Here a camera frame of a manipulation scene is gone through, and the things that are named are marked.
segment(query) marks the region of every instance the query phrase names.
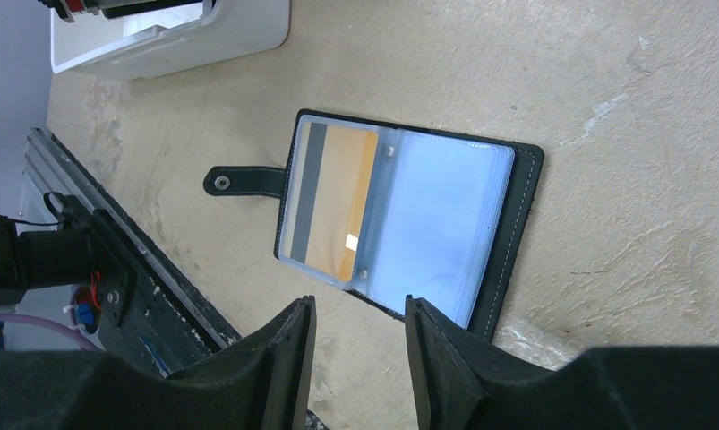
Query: beige floor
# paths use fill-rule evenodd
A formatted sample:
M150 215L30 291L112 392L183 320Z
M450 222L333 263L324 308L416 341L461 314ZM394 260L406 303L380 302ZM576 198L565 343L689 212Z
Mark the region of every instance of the beige floor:
M547 164L497 344L719 343L719 2L294 0L275 50L149 81L65 73L49 126L243 333L317 297L310 407L409 428L400 322L277 262L277 202L211 198L282 166L300 108L531 142Z

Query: card holder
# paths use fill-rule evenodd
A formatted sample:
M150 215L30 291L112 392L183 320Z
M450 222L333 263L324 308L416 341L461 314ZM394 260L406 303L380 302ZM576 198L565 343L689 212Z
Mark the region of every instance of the card holder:
M489 339L544 155L533 145L299 112L285 169L211 195L281 199L275 256L399 317L407 294Z

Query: white container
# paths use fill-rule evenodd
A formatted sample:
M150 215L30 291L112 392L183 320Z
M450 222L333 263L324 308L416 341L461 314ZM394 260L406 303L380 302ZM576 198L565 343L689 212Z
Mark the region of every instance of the white container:
M290 0L210 0L114 20L51 11L51 66L117 80L152 78L280 46Z

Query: purple cable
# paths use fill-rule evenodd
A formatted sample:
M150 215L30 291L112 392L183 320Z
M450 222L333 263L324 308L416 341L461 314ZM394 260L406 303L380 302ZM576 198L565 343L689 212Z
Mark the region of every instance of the purple cable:
M50 321L45 318L40 318L32 315L19 314L0 314L0 321L37 325L38 327L43 327L45 329L55 331L59 334L63 334L67 338L77 342L77 345L80 345L80 348L82 349L88 351L100 351L100 348L98 348L93 342L82 336L79 331L72 330L69 327L63 324L59 324L55 321Z

